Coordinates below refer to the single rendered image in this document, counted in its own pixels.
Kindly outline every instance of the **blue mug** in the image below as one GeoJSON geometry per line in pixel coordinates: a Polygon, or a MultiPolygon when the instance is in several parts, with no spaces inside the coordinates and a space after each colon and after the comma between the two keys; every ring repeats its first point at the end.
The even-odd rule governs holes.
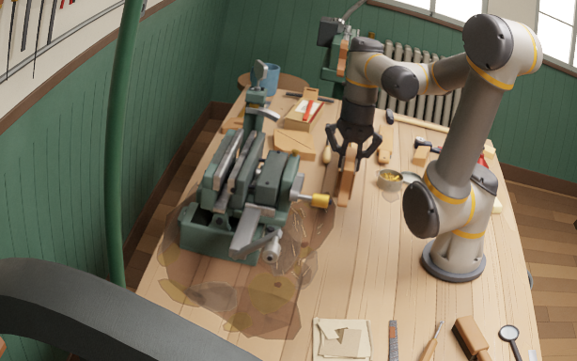
{"type": "MultiPolygon", "coordinates": [[[[266,96],[272,97],[277,91],[277,83],[280,80],[280,66],[277,64],[264,63],[269,67],[269,71],[266,72],[266,79],[259,82],[259,86],[266,89],[266,96]]],[[[251,86],[257,85],[257,78],[253,72],[253,67],[251,67],[251,86]]]]}

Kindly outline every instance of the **wooden table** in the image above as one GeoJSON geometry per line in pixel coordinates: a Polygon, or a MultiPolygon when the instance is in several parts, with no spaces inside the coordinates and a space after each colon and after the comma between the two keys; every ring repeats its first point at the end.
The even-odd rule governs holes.
{"type": "MultiPolygon", "coordinates": [[[[270,108],[285,115],[297,102],[278,89],[270,108]]],[[[244,92],[237,99],[226,118],[236,117],[243,107],[244,92]]],[[[321,121],[316,125],[316,150],[325,145],[324,125],[334,122],[340,112],[341,102],[326,104],[321,121]]],[[[493,215],[485,236],[487,267],[484,274],[469,283],[452,284],[439,281],[425,272],[420,265],[420,255],[429,240],[415,238],[406,227],[401,210],[401,193],[398,200],[388,201],[376,186],[377,173],[383,168],[410,170],[420,175],[424,167],[411,163],[413,140],[423,136],[434,146],[442,145],[446,128],[407,117],[398,117],[391,126],[394,132],[394,155],[389,165],[378,165],[376,155],[362,162],[355,176],[348,208],[335,210],[335,227],[317,251],[318,268],[310,284],[297,288],[291,302],[290,326],[260,337],[247,337],[244,332],[228,332],[225,319],[204,307],[182,305],[174,301],[161,287],[161,280],[168,278],[166,267],[156,259],[150,260],[137,294],[180,314],[265,361],[311,360],[312,320],[314,317],[332,319],[371,320],[373,335],[373,360],[388,359],[388,322],[398,321],[399,359],[417,360],[433,337],[436,326],[444,321],[438,336],[434,360],[464,360],[455,337],[451,334],[457,317],[473,315],[490,344],[490,354],[496,361],[514,359],[509,345],[497,336],[500,327],[514,324],[520,329],[518,347],[524,360],[529,360],[528,350],[536,350],[541,360],[538,329],[533,300],[527,280],[524,255],[507,187],[497,157],[487,160],[498,177],[498,198],[504,205],[502,214],[493,215]]],[[[276,125],[270,120],[264,124],[267,134],[266,149],[272,148],[272,134],[276,125]]],[[[377,110],[376,130],[386,126],[384,111],[377,110]]],[[[222,139],[218,133],[201,159],[189,187],[180,202],[192,191],[222,139]]],[[[430,159],[437,154],[431,153],[430,159]]],[[[320,161],[300,163],[306,175],[303,193],[321,191],[325,165],[320,161]]],[[[205,282],[225,282],[240,290],[238,299],[245,293],[245,285],[253,275],[268,273],[261,261],[257,267],[181,251],[186,258],[177,272],[188,284],[183,289],[205,282]]],[[[273,314],[266,315],[273,320],[273,314]]]]}
{"type": "MultiPolygon", "coordinates": [[[[245,86],[251,85],[251,73],[245,72],[238,77],[238,89],[243,90],[245,86]]],[[[279,80],[277,81],[278,89],[286,89],[288,91],[297,91],[302,93],[304,88],[308,86],[306,80],[295,75],[280,72],[279,80]]]]}

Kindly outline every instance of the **magnifying glass handle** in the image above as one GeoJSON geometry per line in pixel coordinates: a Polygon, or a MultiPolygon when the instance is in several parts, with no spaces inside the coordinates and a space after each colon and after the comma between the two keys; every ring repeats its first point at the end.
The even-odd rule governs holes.
{"type": "Polygon", "coordinates": [[[511,349],[513,350],[513,355],[516,356],[516,361],[522,361],[520,351],[518,351],[518,345],[516,345],[516,341],[514,340],[511,340],[511,349]]]}

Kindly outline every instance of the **white radiator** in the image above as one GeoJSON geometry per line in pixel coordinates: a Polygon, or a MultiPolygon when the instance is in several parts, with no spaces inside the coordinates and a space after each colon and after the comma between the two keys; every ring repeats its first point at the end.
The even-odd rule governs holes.
{"type": "MultiPolygon", "coordinates": [[[[429,54],[426,50],[412,49],[409,45],[402,46],[399,42],[396,42],[394,46],[391,40],[386,41],[384,54],[397,61],[413,63],[432,63],[444,58],[444,56],[438,57],[436,54],[429,54]]],[[[389,107],[396,113],[448,127],[458,108],[461,92],[462,89],[456,89],[443,96],[418,95],[408,102],[403,102],[390,97],[384,89],[380,89],[378,108],[386,109],[389,107]]]]}

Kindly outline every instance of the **white wall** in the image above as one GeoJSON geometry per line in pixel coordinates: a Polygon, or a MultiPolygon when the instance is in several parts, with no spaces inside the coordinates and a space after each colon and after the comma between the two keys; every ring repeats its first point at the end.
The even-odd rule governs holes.
{"type": "MultiPolygon", "coordinates": [[[[48,38],[48,28],[51,19],[53,1],[54,0],[45,0],[44,3],[41,28],[39,30],[39,48],[46,44],[48,38]]],[[[57,1],[53,39],[56,39],[77,24],[85,21],[105,8],[117,3],[119,0],[77,0],[75,4],[72,5],[69,5],[69,0],[66,0],[63,9],[59,8],[61,0],[57,1]]],[[[162,0],[149,0],[148,7],[153,7],[161,1],[162,0]]],[[[11,67],[35,52],[35,39],[37,36],[41,0],[33,0],[32,2],[26,50],[22,53],[23,18],[25,15],[26,5],[27,0],[19,0],[17,2],[15,22],[13,24],[14,31],[10,48],[11,67]]],[[[81,54],[97,41],[117,29],[121,20],[122,10],[123,7],[116,8],[89,26],[86,26],[66,40],[57,44],[44,55],[38,57],[35,79],[33,79],[32,76],[33,63],[31,62],[14,76],[10,77],[4,84],[0,85],[0,118],[53,74],[71,62],[75,57],[77,57],[77,55],[81,54]]],[[[6,72],[8,31],[10,29],[11,11],[12,3],[10,0],[5,0],[4,6],[0,11],[0,75],[6,72]]]]}
{"type": "Polygon", "coordinates": [[[523,23],[536,31],[538,0],[489,0],[488,12],[523,23]]]}

